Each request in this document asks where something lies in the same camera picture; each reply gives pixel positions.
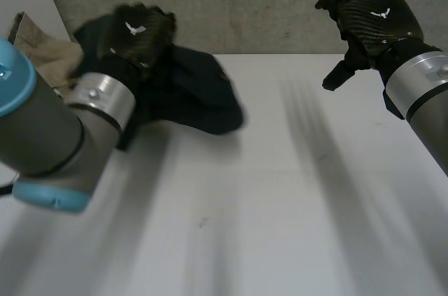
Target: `robotic hand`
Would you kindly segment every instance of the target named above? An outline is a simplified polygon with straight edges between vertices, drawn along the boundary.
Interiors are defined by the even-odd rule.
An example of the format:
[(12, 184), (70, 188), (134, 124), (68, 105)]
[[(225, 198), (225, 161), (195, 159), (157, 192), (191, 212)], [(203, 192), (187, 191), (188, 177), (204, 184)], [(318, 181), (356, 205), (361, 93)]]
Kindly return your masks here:
[(79, 213), (136, 105), (138, 84), (171, 44), (173, 14), (121, 6), (100, 43), (92, 72), (65, 103), (7, 41), (0, 41), (0, 160), (20, 173), (13, 195)]
[(406, 118), (448, 175), (448, 55), (424, 43), (405, 0), (319, 0), (349, 49), (323, 81), (336, 90), (357, 70), (376, 69), (386, 107)]

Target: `white tabletop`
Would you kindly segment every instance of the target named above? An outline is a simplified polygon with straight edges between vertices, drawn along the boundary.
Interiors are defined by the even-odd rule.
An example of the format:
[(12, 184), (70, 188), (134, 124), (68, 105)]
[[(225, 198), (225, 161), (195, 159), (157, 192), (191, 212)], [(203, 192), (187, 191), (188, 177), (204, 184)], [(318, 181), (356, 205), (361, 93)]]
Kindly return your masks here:
[(145, 127), (81, 216), (0, 200), (1, 294), (448, 293), (448, 180), (379, 76), (328, 92), (339, 55), (218, 58), (245, 127)]

